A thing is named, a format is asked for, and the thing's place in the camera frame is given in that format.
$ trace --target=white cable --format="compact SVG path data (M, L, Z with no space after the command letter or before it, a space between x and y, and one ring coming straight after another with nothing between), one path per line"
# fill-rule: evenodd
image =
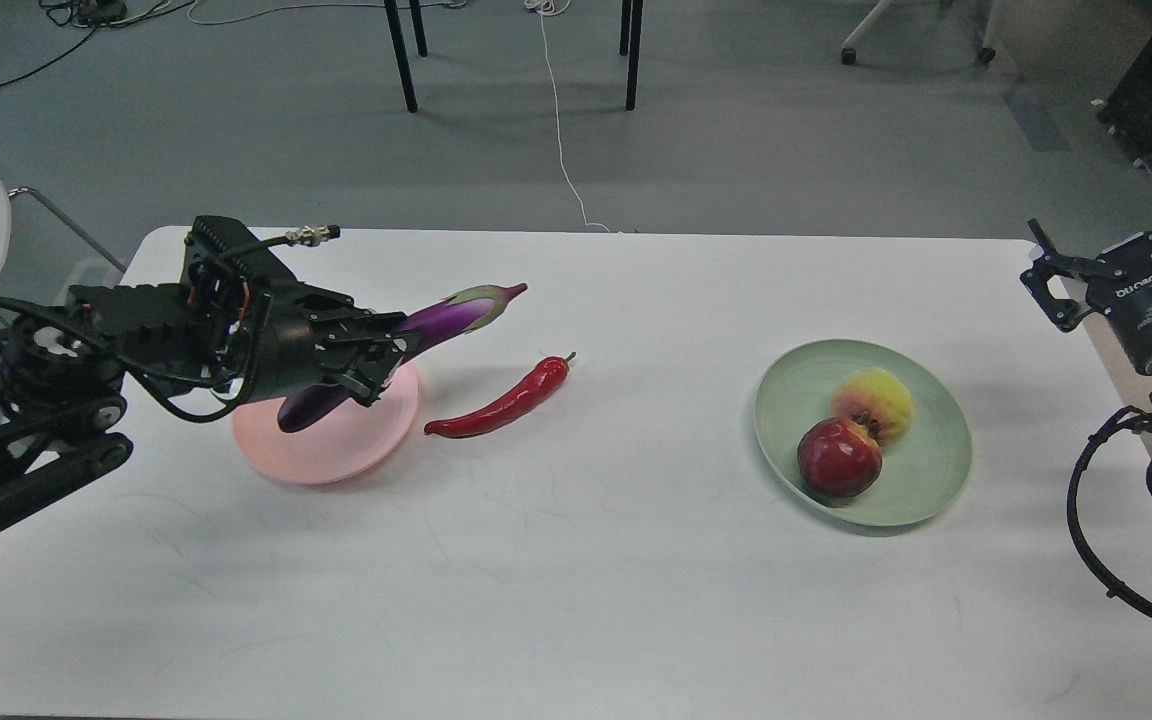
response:
M558 10L558 13L566 10L567 5L563 5L563 9ZM604 228L605 232L612 232L612 228L607 227L607 225L589 222L589 215L585 214L585 202L581 199L579 192L576 192L576 185L573 183L571 176L568 176L567 174L567 162L563 160L563 122L561 115L558 113L558 81L554 79L554 67L550 63L550 38L545 35L545 17L547 17L547 15L539 12L536 14L540 15L540 40L544 41L545 45L545 68L550 69L550 86L554 90L554 132L556 132L558 136L558 167L563 169L563 179L567 181L567 187L573 189L573 195L576 196L576 202L579 202L579 218L581 221L585 223L585 227Z
M522 9L536 13L544 18L552 18L554 15L561 15L567 13L567 8L571 8L573 0L567 0L567 5L559 8L554 0L522 0Z

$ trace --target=power cord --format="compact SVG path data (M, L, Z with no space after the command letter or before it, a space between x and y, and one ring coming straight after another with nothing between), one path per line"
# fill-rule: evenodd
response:
M550 62L550 37L545 35L545 18L552 18L554 15L562 14L570 8L571 0L567 0L567 5L562 8L556 8L551 0L524 0L524 9L530 10L540 15L540 40L545 47L545 68L550 70L550 86L554 91L554 135L558 137L558 167L563 170L563 179L567 181L567 187L571 188L573 195L576 196L576 202L579 203L579 218L586 228L602 228L604 232L612 232L612 228L604 223L591 223L589 220L589 213L585 211L585 200L579 196L579 191L576 190L576 184L573 183L570 174L567 173L567 161L563 159L563 120L562 113L558 107L558 79L554 79L554 65Z
M12 78L9 81L0 82L0 88L6 88L6 86L12 85L13 82L20 82L23 78L36 76L36 74L41 73L41 70L45 70L45 69L50 68L52 65L59 63L60 60L66 59L75 50L78 50L79 47L83 46L83 44L86 44L88 40L91 40L92 36L96 35L97 29L100 29L100 28L99 26L91 28L90 31L88 31L88 35L84 35L83 38L82 38L82 40L78 40L76 45L74 45L69 50L66 50L65 53L61 53L60 55L55 55L55 58L52 58L51 60L47 60L46 63L38 65L37 68L35 68L32 70L29 70L28 73L24 73L23 76L14 77L14 78Z
M97 29L106 29L106 28L123 29L129 26L136 26L136 24L146 22L146 20L160 18L164 17L164 15L170 15L179 10L188 10L187 15L189 17L189 22L192 22L195 24L200 24L200 26L219 26L219 24L232 24L232 23L243 22L243 20L259 18L262 15L268 15L271 13L276 13L280 10L297 10L303 8L384 8L384 5L379 3L286 5L282 6L282 8L271 8L267 10L262 10L260 13L247 15L245 17L242 18L199 20L194 17L194 9L195 6L198 5L198 1L200 0L189 0L187 1L187 3L173 6L175 3L175 0L157 0L157 3L152 5L150 9L143 12L142 14L132 15L129 18L111 20L109 22L100 22L100 23L86 23L78 15L78 8L79 6L83 5L83 0L61 0L58 1L58 3L45 3L44 0L38 0L38 8L43 9L46 13L47 18L51 20L52 24L55 24L55 26L83 28L88 30L88 35L84 35L82 40L78 40L77 44L74 44L73 47L66 50L65 53L61 53L60 55L52 58L51 60L47 60L46 63L38 65L37 68L22 74L22 76L17 76L8 81L0 82L0 88L9 86L12 85L12 83L21 82L22 79L25 79L28 77L33 77L36 74L41 73L41 70L50 68L52 65L59 63L60 60L63 60L75 50L82 47L83 44L86 44L88 40L91 40L91 37L92 35L96 33ZM422 5L422 8L447 8L456 10L465 8L465 6L469 3L470 0L445 0L440 1L440 3Z
M460 10L465 8L470 3L470 0L444 0L440 3L422 3L420 8L447 8L448 10ZM187 17L189 22L196 24L197 26L228 26L228 24L241 23L243 20L259 18L262 15L270 15L271 13L280 13L283 10L305 10L306 8L384 8L382 3L303 3L303 5L282 5L278 8L268 8L250 15L242 15L237 18L225 18L225 20L199 20L194 17L194 10L198 5L202 5L202 0L191 0L188 5L189 13Z
M553 18L556 15L567 13L567 8L571 8L573 0L567 0L567 5L559 8L554 0L522 0L522 9L536 13L544 18Z

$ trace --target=green plate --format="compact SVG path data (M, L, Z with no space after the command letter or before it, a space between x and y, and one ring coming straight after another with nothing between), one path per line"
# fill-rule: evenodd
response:
M806 487L797 446L829 416L829 396L856 370L882 367L914 395L914 424L882 448L882 472L857 497L827 498ZM886 347L826 340L794 348L767 369L755 397L755 433L787 486L836 518L892 528L931 518L954 502L972 471L972 432L950 392L923 365Z

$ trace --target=red chili pepper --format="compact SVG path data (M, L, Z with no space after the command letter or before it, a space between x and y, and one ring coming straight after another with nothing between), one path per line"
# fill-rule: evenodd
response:
M431 420L425 424L425 434L450 438L475 437L501 429L513 420L535 410L543 400L553 395L558 386L567 379L567 369L571 364L573 353L567 357L550 356L536 363L522 381L509 388L492 404L475 410L473 414L461 415L460 418Z

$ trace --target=black stool leg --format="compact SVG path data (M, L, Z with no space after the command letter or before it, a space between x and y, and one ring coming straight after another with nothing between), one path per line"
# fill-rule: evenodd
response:
M639 94L639 39L643 36L643 0L632 0L630 12L630 79L626 83L626 109L634 109Z
M416 53L420 58L429 58L429 47L425 46L425 20L420 17L420 0L411 0L412 6L412 29L416 31Z
M630 0L621 0L621 56L630 54Z
M403 26L397 22L397 0L385 0L385 17L389 21L389 38L394 41L397 77L403 82L403 100L407 100L408 113L415 113L416 90L412 88L412 69L407 63L407 45L403 43Z

